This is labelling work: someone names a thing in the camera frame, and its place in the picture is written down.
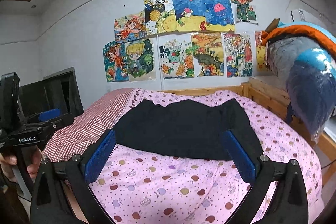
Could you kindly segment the person's left hand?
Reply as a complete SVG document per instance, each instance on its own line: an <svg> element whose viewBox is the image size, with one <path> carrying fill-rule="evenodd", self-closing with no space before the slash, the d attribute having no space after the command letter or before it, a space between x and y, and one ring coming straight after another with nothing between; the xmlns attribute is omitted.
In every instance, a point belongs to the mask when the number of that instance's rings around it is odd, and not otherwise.
<svg viewBox="0 0 336 224"><path fill-rule="evenodd" d="M44 158L43 153L39 148L34 148L31 154L31 164L27 167L27 172L30 178L36 178L41 160ZM17 164L17 158L14 155L5 153L1 154L1 169L5 177L11 182L17 182L12 170L12 166Z"/></svg>

